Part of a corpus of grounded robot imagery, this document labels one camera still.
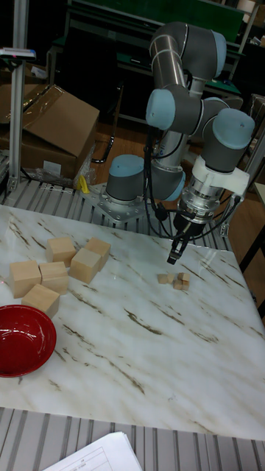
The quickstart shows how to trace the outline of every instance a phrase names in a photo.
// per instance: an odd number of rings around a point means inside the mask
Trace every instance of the marble table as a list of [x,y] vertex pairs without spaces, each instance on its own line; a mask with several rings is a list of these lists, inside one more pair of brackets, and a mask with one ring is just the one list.
[[[264,440],[265,331],[234,254],[189,245],[173,267],[170,241],[2,206],[1,305],[9,263],[45,262],[62,236],[110,242],[110,259],[89,286],[70,279],[54,353],[0,378],[0,406]],[[188,292],[158,284],[180,271]]]

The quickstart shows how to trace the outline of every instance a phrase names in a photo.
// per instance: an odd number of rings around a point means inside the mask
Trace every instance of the box flap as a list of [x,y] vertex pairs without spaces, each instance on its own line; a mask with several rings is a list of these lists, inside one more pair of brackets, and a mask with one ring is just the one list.
[[[46,85],[25,85],[23,108],[27,107],[30,102],[33,102],[45,88]],[[10,122],[10,108],[11,85],[2,85],[0,87],[0,124],[8,124]]]
[[[36,77],[34,74],[34,69],[32,72],[32,68],[35,67],[35,63],[26,63],[25,64],[25,80],[24,82],[26,84],[38,84],[38,83],[45,83],[47,82],[47,79],[44,77]],[[45,71],[46,67],[43,67],[42,65],[37,66],[38,69],[41,71]],[[12,72],[10,72],[8,67],[1,68],[0,70],[0,81],[3,84],[10,84],[12,79]]]
[[30,133],[78,157],[99,111],[54,85],[24,113]]

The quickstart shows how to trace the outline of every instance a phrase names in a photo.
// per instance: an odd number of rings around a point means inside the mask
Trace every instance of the paper sheet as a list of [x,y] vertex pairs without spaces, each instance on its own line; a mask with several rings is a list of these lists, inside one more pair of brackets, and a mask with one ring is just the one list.
[[44,471],[141,471],[127,435],[109,433]]

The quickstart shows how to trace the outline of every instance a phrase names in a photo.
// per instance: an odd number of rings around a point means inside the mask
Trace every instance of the wooden cube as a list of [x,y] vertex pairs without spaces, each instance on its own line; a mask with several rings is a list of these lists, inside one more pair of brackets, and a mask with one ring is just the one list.
[[190,276],[189,273],[179,273],[178,276],[177,276],[177,279],[182,280],[182,281],[189,281],[190,277],[191,276]]
[[182,283],[181,280],[175,280],[173,282],[173,288],[174,289],[182,289],[182,287],[183,287],[183,283]]
[[111,245],[107,242],[100,241],[98,238],[92,237],[90,241],[85,245],[85,249],[95,252],[101,256],[99,271],[102,270],[103,266],[107,262],[110,254]]
[[158,282],[161,285],[166,285],[168,282],[167,275],[164,275],[164,274],[158,275]]
[[71,259],[77,251],[70,237],[49,238],[46,247],[46,259],[48,262],[63,262],[71,265]]
[[182,280],[182,288],[184,291],[188,291],[189,289],[189,281]]
[[175,277],[174,273],[169,273],[167,275],[167,283],[169,283],[171,285],[174,281],[174,277]]
[[50,319],[58,311],[60,295],[42,285],[35,285],[22,299],[21,304],[44,312]]
[[40,263],[41,284],[59,294],[66,294],[68,273],[63,262]]
[[101,259],[101,255],[81,249],[72,258],[69,275],[89,284],[99,271]]
[[25,296],[40,282],[41,274],[35,260],[10,264],[10,288],[14,298]]

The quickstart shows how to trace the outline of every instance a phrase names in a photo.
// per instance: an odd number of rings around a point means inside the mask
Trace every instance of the cardboard box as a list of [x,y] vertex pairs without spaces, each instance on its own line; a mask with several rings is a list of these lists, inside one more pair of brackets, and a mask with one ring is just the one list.
[[258,28],[262,28],[262,26],[264,25],[264,21],[265,21],[265,5],[260,5],[258,7],[258,11],[256,13],[256,16],[255,16],[255,19],[254,19],[254,22],[253,22],[253,26],[257,26]]
[[[7,123],[6,106],[2,112],[1,88],[0,122]],[[95,141],[98,118],[96,108],[56,85],[43,90],[24,111],[21,165],[74,179]],[[8,145],[9,130],[0,127],[0,149]]]
[[[26,110],[42,93],[44,93],[46,85],[25,85],[23,109]],[[0,86],[0,124],[8,124],[6,130],[9,129],[10,123],[10,106],[11,106],[11,85]]]
[[[34,73],[32,73],[32,68],[34,71],[34,67],[40,69],[41,71],[46,71],[46,67],[42,65],[35,65],[34,63],[26,63],[25,65],[25,84],[28,85],[37,85],[37,84],[47,84],[48,78],[43,79],[40,77],[36,77]],[[1,68],[0,70],[0,85],[8,85],[11,83],[12,79],[12,72],[7,67]]]

